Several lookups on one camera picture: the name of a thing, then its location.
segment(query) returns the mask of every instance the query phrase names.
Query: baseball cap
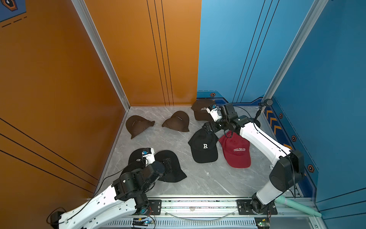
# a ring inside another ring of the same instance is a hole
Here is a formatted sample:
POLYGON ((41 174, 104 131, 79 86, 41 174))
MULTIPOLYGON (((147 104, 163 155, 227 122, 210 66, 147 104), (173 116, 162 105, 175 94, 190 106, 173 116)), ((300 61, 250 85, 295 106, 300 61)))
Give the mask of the baseball cap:
POLYGON ((192 156, 197 163, 208 163, 217 160, 216 142, 218 138, 212 131, 198 130, 189 140, 192 156))
POLYGON ((189 132, 189 117, 184 111, 175 112, 162 126, 180 132, 189 132))
POLYGON ((199 99, 192 105, 191 109, 194 111, 194 117, 197 121, 212 121, 211 115, 206 108, 210 105, 216 104, 212 99, 199 99))
POLYGON ((176 183, 187 177, 180 168, 178 157, 174 152, 170 150, 159 151, 155 154, 155 160, 163 163, 165 170, 167 170, 168 167, 170 167, 168 170, 171 170, 170 173, 160 177, 159 181, 176 183))
POLYGON ((149 121, 141 116, 133 115, 127 119, 126 128, 132 139, 154 124, 155 121, 149 121))
MULTIPOLYGON (((135 169, 143 169, 145 163, 142 161, 142 152, 146 148, 140 148, 131 153, 128 159, 128 166, 123 169, 122 173, 131 172, 135 169)), ((159 178, 159 181, 176 183, 187 175, 181 170, 177 155, 170 150, 163 150, 154 154, 155 161, 161 162, 165 167, 164 176, 159 178)))
POLYGON ((234 168, 248 168, 251 164, 249 153, 250 142, 236 133, 230 137, 232 135, 231 131, 228 131, 226 135, 228 137, 224 135, 219 139, 226 161, 234 168))

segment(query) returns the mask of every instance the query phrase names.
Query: mounting plate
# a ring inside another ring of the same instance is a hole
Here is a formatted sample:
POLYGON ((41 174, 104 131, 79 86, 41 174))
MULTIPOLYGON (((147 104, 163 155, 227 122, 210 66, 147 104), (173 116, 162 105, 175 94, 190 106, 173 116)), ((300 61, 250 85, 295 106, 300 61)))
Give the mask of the mounting plate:
MULTIPOLYGON (((238 206, 239 215, 258 215, 253 212, 253 210, 250 207, 251 200, 236 200, 236 204, 238 206)), ((260 215, 266 215, 267 210, 269 209, 269 212, 271 215, 277 215, 277 208, 273 202, 271 202, 266 208, 265 213, 260 215)))

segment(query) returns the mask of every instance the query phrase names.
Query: green tube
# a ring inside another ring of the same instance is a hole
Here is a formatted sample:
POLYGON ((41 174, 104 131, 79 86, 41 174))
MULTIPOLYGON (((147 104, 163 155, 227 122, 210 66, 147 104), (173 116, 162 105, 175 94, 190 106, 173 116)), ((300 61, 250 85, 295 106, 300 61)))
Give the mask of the green tube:
POLYGON ((309 215, 314 215, 314 216, 317 216, 317 217, 321 217, 321 213, 320 212, 317 212, 315 211, 314 209, 312 208, 309 208, 303 204, 300 204, 298 202, 295 202, 293 200, 290 200, 284 196, 279 196, 277 197, 276 199, 274 199, 275 202, 279 203, 279 204, 284 204, 284 205, 287 205, 289 207, 292 207, 294 209, 297 209, 299 211, 302 211, 302 212, 305 212, 306 214, 309 214, 309 215))

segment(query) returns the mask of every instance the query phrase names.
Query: blue wall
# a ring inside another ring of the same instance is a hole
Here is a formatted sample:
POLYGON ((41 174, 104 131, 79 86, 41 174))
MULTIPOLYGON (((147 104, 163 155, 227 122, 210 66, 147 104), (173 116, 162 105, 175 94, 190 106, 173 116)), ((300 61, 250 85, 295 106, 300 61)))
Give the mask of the blue wall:
POLYGON ((316 163, 329 229, 366 218, 365 12, 364 0, 328 1, 274 95, 316 163))
POLYGON ((202 0, 197 90, 218 91, 229 102, 263 96, 312 3, 202 0))

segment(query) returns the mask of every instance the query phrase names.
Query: metal bracket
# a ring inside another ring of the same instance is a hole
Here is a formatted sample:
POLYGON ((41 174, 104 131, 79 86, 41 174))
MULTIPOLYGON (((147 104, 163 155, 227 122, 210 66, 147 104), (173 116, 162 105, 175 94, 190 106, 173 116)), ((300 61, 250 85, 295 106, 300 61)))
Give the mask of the metal bracket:
MULTIPOLYGON (((238 206, 239 215, 257 215, 251 209, 250 202, 251 202, 251 200, 236 200, 236 204, 238 206)), ((271 202, 265 208, 265 212, 267 212, 267 210, 269 210, 269 212, 271 213, 271 215, 277 215, 278 214, 277 208, 276 208, 276 206, 275 206, 275 204, 273 202, 271 202)))
MULTIPOLYGON (((151 210, 153 212, 152 215, 160 215, 161 213, 161 200, 149 200, 149 204, 151 207, 151 210)), ((150 215, 150 209, 148 208, 146 213, 144 215, 150 215)))

